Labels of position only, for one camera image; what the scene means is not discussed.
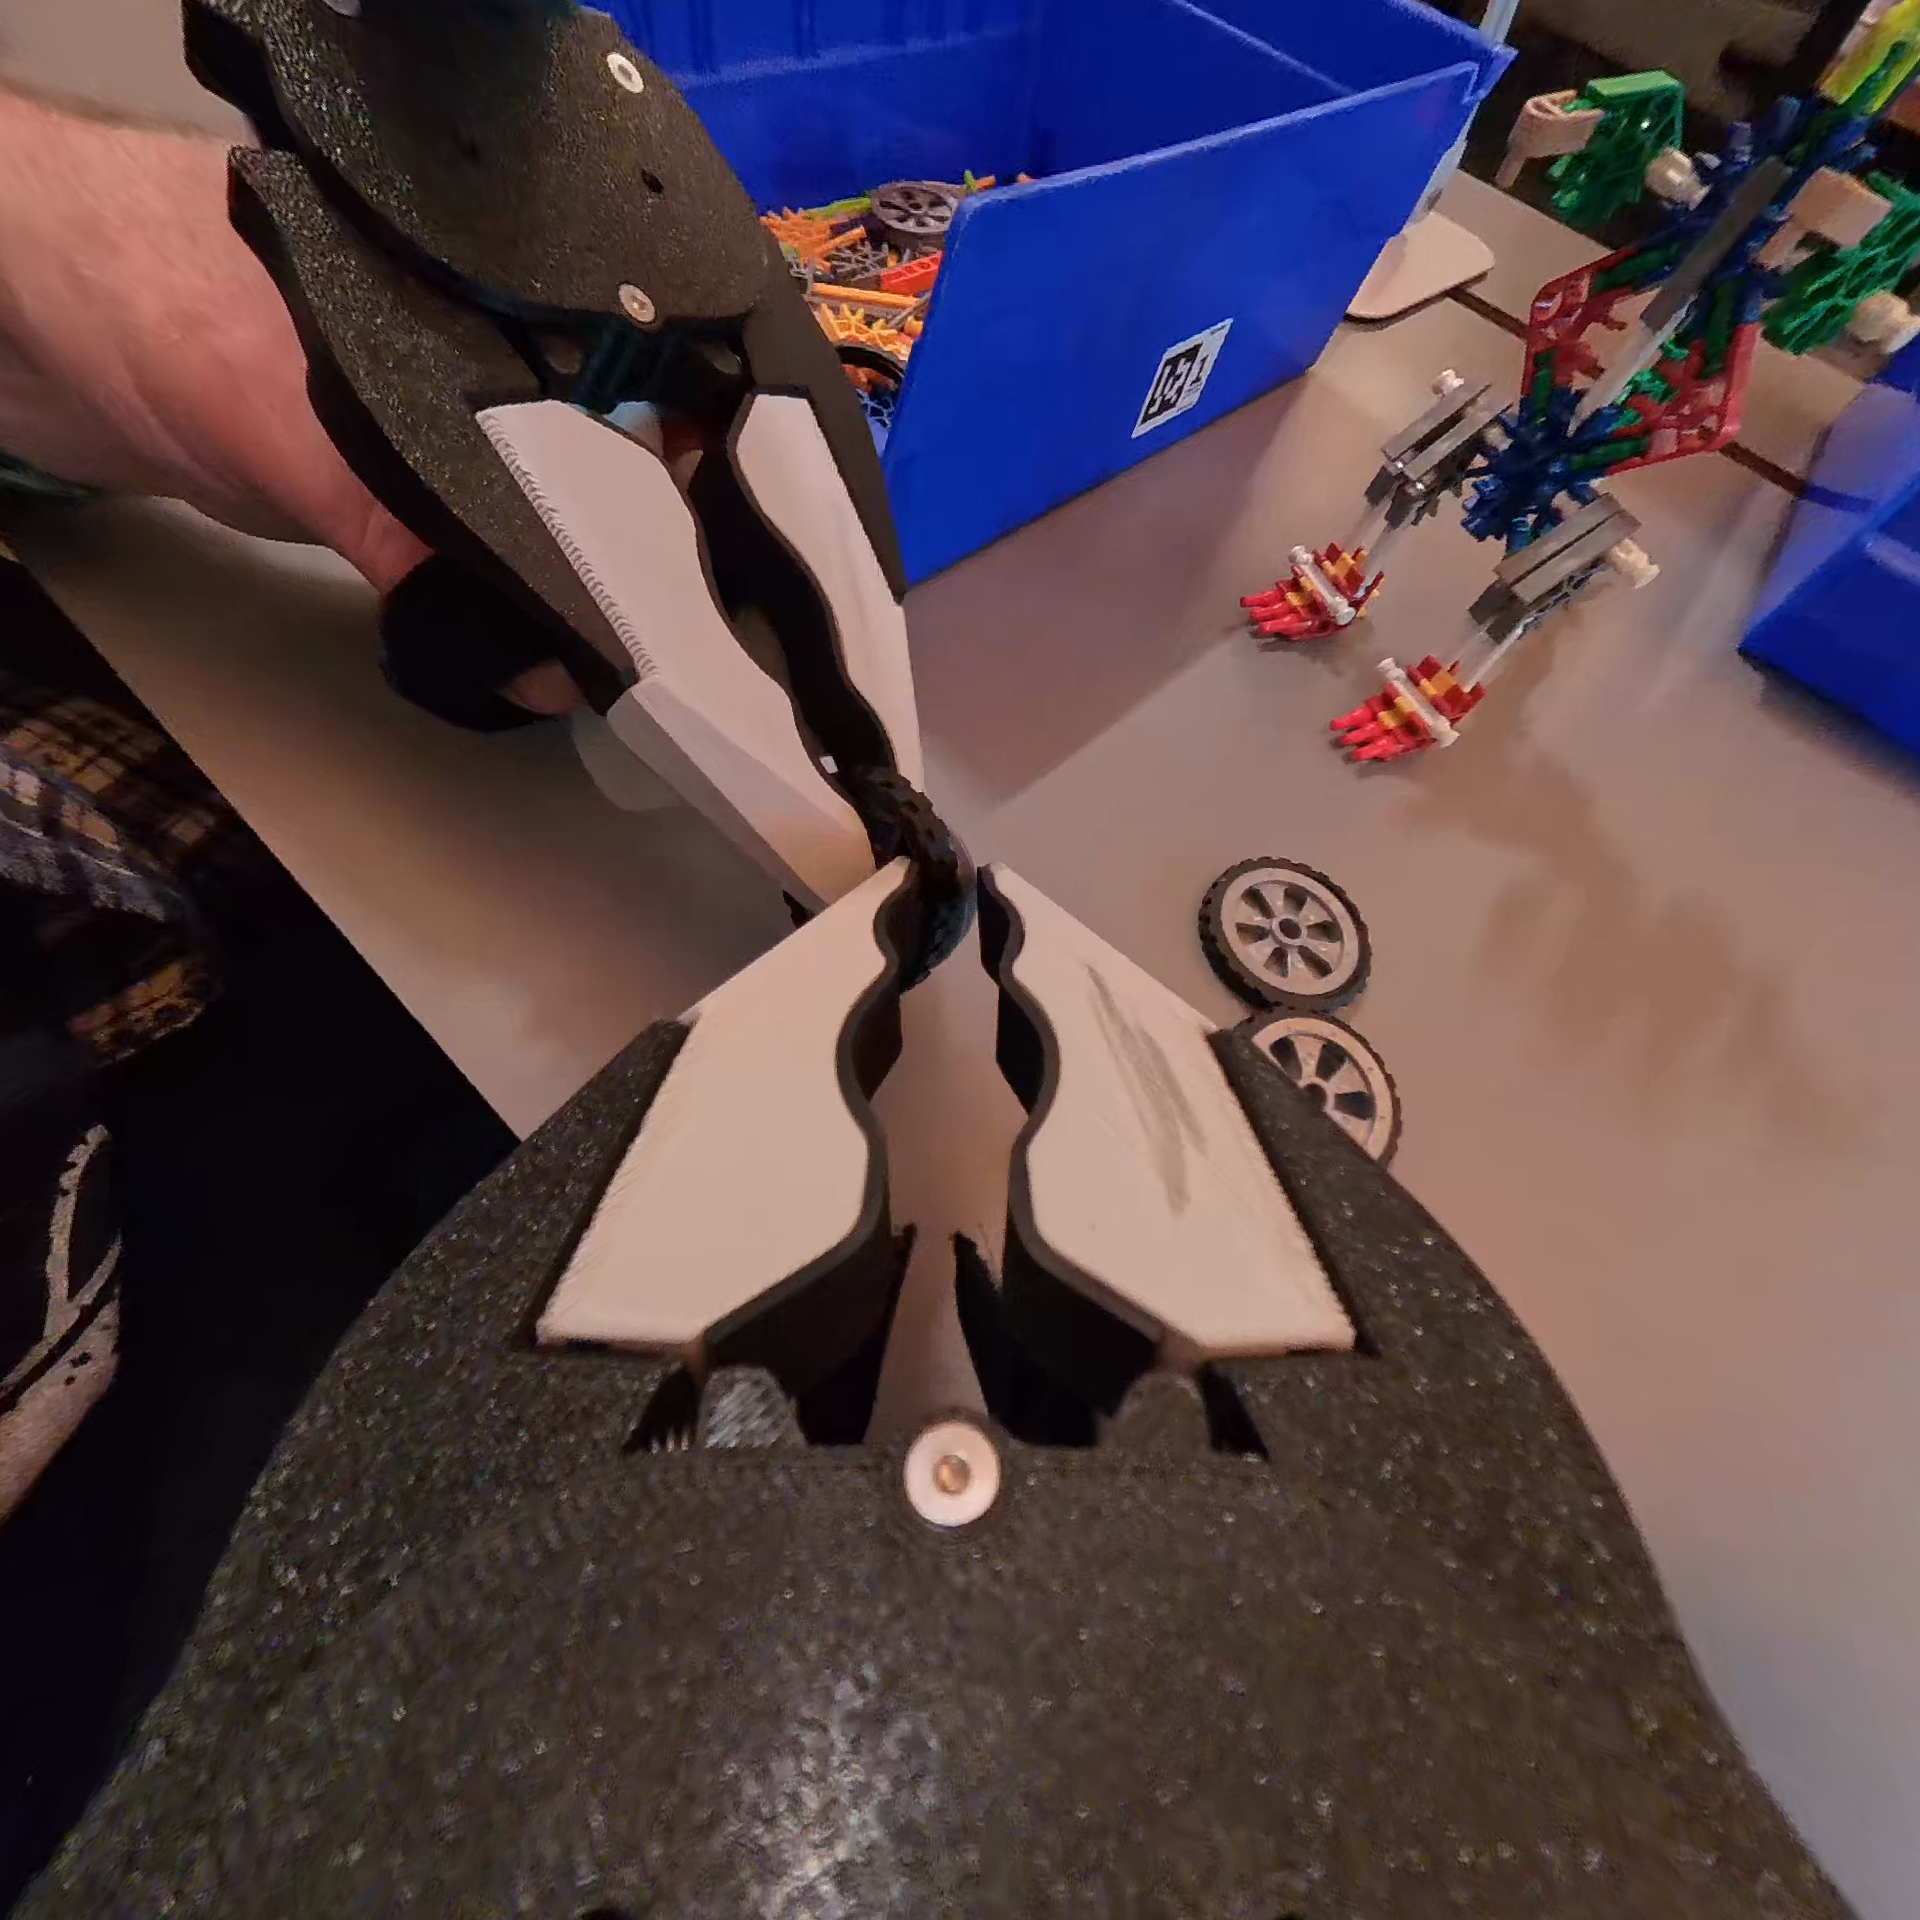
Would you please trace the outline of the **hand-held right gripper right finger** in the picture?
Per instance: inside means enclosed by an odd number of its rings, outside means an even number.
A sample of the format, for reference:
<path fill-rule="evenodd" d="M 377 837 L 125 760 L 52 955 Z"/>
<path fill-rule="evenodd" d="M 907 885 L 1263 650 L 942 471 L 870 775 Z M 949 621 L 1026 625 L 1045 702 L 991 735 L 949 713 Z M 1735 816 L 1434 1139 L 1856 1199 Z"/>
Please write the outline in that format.
<path fill-rule="evenodd" d="M 1094 1445 L 1151 1374 L 1353 1356 L 1224 1030 L 1013 867 L 977 868 L 995 1066 L 1020 1105 L 976 1369 L 1023 1445 Z"/>

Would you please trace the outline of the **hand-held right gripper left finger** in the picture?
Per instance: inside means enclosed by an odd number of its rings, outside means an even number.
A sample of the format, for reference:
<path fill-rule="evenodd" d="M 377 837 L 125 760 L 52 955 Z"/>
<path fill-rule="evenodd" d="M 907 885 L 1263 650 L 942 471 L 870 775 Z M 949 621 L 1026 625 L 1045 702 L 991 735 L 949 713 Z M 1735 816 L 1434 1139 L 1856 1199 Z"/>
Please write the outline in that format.
<path fill-rule="evenodd" d="M 675 1023 L 539 1302 L 539 1353 L 657 1359 L 696 1387 L 760 1369 L 810 1445 L 867 1438 L 910 1244 L 874 1094 L 917 939 L 895 859 Z"/>

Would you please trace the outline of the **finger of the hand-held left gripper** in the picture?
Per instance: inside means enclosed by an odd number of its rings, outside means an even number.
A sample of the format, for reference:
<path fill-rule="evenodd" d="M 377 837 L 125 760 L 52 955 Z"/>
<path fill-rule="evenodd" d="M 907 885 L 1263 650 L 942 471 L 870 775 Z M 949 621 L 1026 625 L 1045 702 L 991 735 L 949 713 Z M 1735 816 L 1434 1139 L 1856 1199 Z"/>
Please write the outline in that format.
<path fill-rule="evenodd" d="M 632 663 L 605 713 L 618 746 L 802 906 L 867 882 L 867 830 L 737 641 L 663 460 L 578 406 L 486 406 L 475 420 Z"/>
<path fill-rule="evenodd" d="M 799 564 L 810 598 L 828 617 L 837 659 L 828 688 L 855 691 L 884 735 L 884 746 L 828 752 L 839 767 L 884 760 L 925 788 L 902 598 L 881 564 L 810 400 L 752 393 L 734 428 L 731 460 L 752 516 Z"/>

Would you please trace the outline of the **grey toy wheel black tyre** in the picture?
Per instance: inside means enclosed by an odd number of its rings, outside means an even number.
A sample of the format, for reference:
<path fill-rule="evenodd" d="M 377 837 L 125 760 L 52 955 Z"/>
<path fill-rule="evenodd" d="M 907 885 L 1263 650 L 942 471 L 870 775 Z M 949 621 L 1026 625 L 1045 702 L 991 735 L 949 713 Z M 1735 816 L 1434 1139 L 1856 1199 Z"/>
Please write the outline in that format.
<path fill-rule="evenodd" d="M 906 775 L 867 764 L 841 775 L 878 864 L 906 859 L 917 878 L 920 931 L 902 957 L 900 992 L 917 989 L 963 941 L 977 912 L 976 864 L 937 805 Z"/>
<path fill-rule="evenodd" d="M 1217 981 L 1253 1007 L 1330 1014 L 1370 981 L 1371 939 L 1356 899 L 1299 860 L 1227 867 L 1208 882 L 1194 931 Z"/>
<path fill-rule="evenodd" d="M 1351 1023 L 1326 1010 L 1267 1007 L 1238 1023 L 1306 1096 L 1376 1163 L 1402 1139 L 1402 1099 L 1383 1055 Z"/>

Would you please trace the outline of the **person's left hand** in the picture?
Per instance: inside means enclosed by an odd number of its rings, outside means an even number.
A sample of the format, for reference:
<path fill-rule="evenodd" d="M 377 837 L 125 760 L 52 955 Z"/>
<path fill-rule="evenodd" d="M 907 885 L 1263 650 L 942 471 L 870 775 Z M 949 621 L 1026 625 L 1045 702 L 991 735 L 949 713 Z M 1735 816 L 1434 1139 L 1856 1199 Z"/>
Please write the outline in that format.
<path fill-rule="evenodd" d="M 427 559 L 350 471 L 228 217 L 228 147 L 2 86 L 2 456 L 314 542 L 377 591 Z"/>

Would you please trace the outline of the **pile of colourful construction pieces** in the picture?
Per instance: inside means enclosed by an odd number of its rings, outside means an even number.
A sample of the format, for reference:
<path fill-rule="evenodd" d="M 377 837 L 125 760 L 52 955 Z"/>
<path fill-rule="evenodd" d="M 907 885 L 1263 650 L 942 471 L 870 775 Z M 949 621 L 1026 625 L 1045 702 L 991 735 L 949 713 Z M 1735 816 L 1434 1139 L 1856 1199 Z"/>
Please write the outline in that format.
<path fill-rule="evenodd" d="M 957 211 L 1030 179 L 1028 172 L 963 172 L 956 182 L 896 178 L 832 203 L 760 207 L 760 227 L 828 335 L 878 450 L 891 435 Z"/>

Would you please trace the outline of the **blue plastic bin white tag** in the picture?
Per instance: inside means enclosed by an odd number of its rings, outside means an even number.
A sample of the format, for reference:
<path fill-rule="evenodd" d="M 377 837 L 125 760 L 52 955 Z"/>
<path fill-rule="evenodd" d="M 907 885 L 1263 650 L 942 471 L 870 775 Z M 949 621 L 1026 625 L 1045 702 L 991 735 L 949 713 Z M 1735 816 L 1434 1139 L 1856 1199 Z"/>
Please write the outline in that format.
<path fill-rule="evenodd" d="M 957 211 L 881 463 L 907 582 L 1303 374 L 1512 61 L 1428 3 L 602 3 L 752 203 Z"/>

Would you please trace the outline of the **person's plaid shirt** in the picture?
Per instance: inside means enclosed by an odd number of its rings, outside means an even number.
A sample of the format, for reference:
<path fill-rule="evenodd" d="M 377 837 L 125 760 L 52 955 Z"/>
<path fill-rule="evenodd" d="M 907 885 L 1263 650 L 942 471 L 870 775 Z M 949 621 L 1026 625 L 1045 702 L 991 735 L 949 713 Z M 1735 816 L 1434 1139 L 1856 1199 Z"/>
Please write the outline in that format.
<path fill-rule="evenodd" d="M 153 721 L 2 673 L 2 917 L 95 1066 L 181 1034 L 218 992 L 203 889 L 235 828 Z"/>

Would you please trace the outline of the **person's dark printed t-shirt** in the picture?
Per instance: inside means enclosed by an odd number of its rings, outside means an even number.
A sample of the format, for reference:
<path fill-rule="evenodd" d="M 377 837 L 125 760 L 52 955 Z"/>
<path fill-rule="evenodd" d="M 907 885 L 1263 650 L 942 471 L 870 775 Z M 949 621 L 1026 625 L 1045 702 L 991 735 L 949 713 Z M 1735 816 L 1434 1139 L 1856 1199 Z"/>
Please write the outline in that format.
<path fill-rule="evenodd" d="M 95 1791 L 218 1556 L 235 1442 L 214 1327 L 239 1320 L 260 1187 L 214 1071 L 99 1077 L 2 1038 L 2 1897 Z"/>

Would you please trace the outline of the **colourful construction toy figure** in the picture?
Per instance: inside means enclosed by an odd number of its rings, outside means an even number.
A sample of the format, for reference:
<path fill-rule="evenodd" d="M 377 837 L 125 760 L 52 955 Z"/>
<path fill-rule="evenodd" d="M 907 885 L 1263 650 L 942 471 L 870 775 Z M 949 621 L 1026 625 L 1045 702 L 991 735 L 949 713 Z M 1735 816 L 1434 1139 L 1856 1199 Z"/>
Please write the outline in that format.
<path fill-rule="evenodd" d="M 1463 639 L 1383 659 L 1380 688 L 1330 720 L 1348 760 L 1452 746 L 1517 641 L 1608 581 L 1651 582 L 1640 520 L 1608 481 L 1734 443 L 1762 347 L 1802 356 L 1848 332 L 1898 349 L 1917 332 L 1898 296 L 1917 190 L 1873 165 L 1876 131 L 1913 81 L 1917 4 L 1870 3 L 1812 93 L 1734 121 L 1717 149 L 1683 147 L 1683 86 L 1658 70 L 1517 110 L 1501 186 L 1548 160 L 1574 227 L 1645 199 L 1655 218 L 1537 288 L 1509 403 L 1442 372 L 1428 411 L 1380 443 L 1356 532 L 1294 545 L 1281 578 L 1242 598 L 1262 641 L 1326 641 L 1366 618 L 1391 542 L 1438 507 L 1501 545 Z"/>

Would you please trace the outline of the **plain blue plastic bin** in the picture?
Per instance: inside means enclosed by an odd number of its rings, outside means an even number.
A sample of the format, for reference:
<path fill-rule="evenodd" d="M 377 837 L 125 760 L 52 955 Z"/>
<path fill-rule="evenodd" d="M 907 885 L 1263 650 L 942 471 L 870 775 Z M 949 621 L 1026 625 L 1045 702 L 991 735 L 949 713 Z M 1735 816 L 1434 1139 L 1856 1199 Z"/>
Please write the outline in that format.
<path fill-rule="evenodd" d="M 1740 655 L 1917 752 L 1917 342 L 1822 435 Z"/>

